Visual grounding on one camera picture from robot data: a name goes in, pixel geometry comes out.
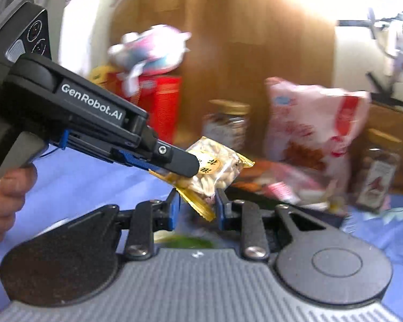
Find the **person left hand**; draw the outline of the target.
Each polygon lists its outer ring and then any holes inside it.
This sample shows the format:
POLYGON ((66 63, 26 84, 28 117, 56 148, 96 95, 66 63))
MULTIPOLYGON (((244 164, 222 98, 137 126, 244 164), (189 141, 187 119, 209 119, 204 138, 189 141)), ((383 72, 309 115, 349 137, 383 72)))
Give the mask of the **person left hand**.
POLYGON ((16 213, 23 208, 25 196, 35 185, 37 176, 37 169, 29 164, 9 170, 0 178, 0 242, 12 229, 16 213))

